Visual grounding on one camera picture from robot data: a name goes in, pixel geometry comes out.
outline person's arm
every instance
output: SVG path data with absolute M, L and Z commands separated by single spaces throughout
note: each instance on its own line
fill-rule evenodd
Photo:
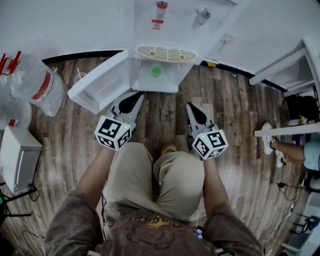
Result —
M 229 203 L 228 195 L 219 176 L 216 162 L 213 158 L 203 161 L 204 164 L 204 183 L 203 199 L 206 215 L 211 215 L 214 207 Z
M 81 177 L 75 191 L 83 194 L 97 208 L 116 151 L 103 147 Z
M 75 191 L 68 192 L 44 239 L 46 256 L 86 256 L 102 244 L 96 207 L 108 178 L 115 151 L 103 147 L 83 174 Z
M 207 221 L 203 238 L 225 252 L 237 256 L 262 256 L 262 247 L 233 213 L 228 195 L 219 176 L 214 159 L 204 160 L 203 199 Z

